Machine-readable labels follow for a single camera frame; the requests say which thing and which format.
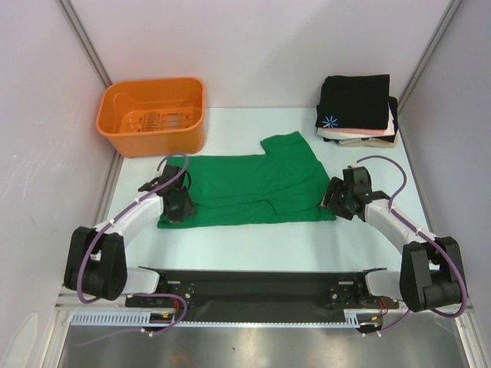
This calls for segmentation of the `green t shirt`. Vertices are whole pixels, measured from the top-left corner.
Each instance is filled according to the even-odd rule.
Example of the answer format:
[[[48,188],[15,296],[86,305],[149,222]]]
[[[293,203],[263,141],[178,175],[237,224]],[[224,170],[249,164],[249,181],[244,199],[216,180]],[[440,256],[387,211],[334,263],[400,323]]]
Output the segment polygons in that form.
[[[158,220],[159,229],[210,226],[331,222],[323,206],[330,178],[299,132],[265,138],[263,153],[245,156],[191,156],[186,163],[195,215],[181,222]]]

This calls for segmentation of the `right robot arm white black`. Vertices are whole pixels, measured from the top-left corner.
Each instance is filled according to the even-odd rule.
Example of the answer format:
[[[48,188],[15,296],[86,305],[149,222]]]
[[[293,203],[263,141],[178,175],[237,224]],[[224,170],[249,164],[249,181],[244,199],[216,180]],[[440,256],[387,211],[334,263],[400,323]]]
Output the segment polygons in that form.
[[[354,288],[362,307],[373,307],[383,297],[403,301],[410,311],[433,311],[455,318],[467,307],[468,292],[458,242],[439,237],[407,218],[394,197],[374,191],[366,168],[348,167],[334,177],[321,202],[337,217],[358,217],[377,229],[401,254],[399,271],[374,269]]]

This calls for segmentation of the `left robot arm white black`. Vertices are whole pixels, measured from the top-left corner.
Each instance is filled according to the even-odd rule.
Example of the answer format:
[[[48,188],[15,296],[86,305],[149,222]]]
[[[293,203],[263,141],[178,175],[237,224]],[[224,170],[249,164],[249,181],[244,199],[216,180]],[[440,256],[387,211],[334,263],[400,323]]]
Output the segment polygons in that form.
[[[165,304],[170,289],[160,282],[160,273],[128,267],[126,247],[154,220],[163,218],[173,225],[195,215],[189,194],[191,183],[187,170],[166,165],[112,219],[92,228],[76,228],[71,236],[64,286],[76,291],[85,304],[98,299],[114,301],[125,294],[142,294],[155,307]]]

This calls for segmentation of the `orange plastic basket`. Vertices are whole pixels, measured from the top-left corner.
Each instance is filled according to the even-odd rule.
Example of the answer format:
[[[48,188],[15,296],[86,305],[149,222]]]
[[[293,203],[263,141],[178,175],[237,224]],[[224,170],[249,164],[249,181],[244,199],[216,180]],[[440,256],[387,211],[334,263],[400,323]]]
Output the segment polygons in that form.
[[[198,153],[206,89],[194,77],[127,80],[106,89],[96,127],[124,157]]]

